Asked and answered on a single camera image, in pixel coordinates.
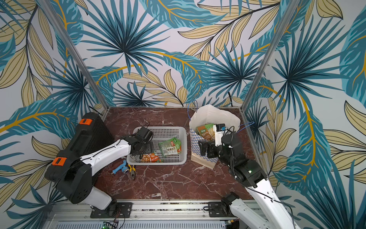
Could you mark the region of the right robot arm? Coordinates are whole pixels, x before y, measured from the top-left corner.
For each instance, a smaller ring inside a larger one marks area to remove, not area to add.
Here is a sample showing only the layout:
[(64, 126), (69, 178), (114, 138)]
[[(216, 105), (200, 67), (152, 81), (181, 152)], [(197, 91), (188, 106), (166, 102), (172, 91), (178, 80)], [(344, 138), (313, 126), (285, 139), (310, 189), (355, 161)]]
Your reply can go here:
[(228, 166), (233, 178), (246, 188), (264, 216), (252, 210), (237, 194), (231, 192), (221, 199), (220, 212), (236, 217), (251, 229), (298, 229), (290, 205), (275, 194), (267, 174), (261, 166), (246, 157), (243, 144), (237, 134), (222, 136), (220, 143), (201, 140), (198, 142), (201, 155), (218, 158)]

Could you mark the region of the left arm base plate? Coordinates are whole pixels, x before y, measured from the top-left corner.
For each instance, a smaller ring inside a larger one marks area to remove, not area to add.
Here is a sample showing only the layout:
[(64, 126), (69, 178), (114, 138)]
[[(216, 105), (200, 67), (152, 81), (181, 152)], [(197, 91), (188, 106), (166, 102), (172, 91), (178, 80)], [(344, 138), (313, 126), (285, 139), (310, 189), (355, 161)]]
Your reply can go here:
[(118, 219), (129, 218), (132, 211), (132, 202), (114, 202), (105, 210), (92, 207), (90, 218), (92, 219)]

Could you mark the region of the grey plastic basket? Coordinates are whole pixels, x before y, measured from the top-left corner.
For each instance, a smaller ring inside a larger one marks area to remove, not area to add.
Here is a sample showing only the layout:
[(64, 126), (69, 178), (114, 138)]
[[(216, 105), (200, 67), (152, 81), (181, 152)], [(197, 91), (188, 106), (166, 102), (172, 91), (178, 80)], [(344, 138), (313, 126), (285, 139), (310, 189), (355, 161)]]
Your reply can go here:
[(187, 134), (184, 127), (148, 127), (152, 131), (152, 150), (143, 155), (128, 155), (131, 165), (182, 165), (187, 161)]

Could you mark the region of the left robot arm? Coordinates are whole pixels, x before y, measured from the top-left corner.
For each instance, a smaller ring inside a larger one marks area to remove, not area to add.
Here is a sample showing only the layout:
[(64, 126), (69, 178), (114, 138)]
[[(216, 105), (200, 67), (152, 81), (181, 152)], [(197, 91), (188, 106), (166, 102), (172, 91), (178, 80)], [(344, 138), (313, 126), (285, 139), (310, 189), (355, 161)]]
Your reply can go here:
[(112, 197), (92, 184), (95, 173), (127, 155), (142, 155), (153, 149), (153, 132), (141, 127), (136, 133), (127, 135), (113, 144), (85, 156), (62, 155), (54, 159), (49, 176), (54, 187), (71, 203), (85, 203), (99, 210), (111, 206)]

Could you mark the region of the white blue checkered paper bag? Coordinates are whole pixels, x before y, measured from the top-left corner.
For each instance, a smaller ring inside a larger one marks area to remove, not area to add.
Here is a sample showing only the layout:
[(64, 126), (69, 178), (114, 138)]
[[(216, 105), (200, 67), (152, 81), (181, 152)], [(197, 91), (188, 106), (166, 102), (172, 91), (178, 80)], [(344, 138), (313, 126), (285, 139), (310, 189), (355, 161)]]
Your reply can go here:
[(205, 105), (198, 108), (195, 113), (189, 117), (189, 130), (191, 138), (191, 160), (205, 167), (213, 169), (218, 161), (218, 158), (209, 158), (206, 151), (203, 153), (199, 147), (199, 141), (215, 141), (219, 135), (215, 133), (215, 125), (231, 124), (234, 126), (234, 131), (238, 131), (241, 127), (240, 118), (232, 113), (231, 110), (222, 110), (213, 105)]

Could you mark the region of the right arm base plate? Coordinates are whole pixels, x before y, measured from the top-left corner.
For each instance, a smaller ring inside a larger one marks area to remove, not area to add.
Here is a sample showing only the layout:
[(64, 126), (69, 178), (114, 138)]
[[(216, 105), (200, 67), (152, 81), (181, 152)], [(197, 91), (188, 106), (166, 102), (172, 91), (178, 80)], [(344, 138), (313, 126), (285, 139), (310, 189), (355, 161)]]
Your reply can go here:
[(209, 213), (211, 218), (222, 218), (235, 216), (231, 213), (229, 206), (222, 202), (208, 202), (208, 205), (204, 207), (204, 210)]

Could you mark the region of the orange green basket packet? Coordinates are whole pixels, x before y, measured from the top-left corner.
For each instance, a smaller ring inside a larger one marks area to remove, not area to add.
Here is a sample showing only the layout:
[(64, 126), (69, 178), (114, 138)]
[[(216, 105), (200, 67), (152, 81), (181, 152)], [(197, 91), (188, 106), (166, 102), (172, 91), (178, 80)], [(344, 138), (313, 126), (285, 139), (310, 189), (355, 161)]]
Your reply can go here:
[(162, 163), (162, 160), (155, 153), (144, 154), (140, 159), (141, 163)]

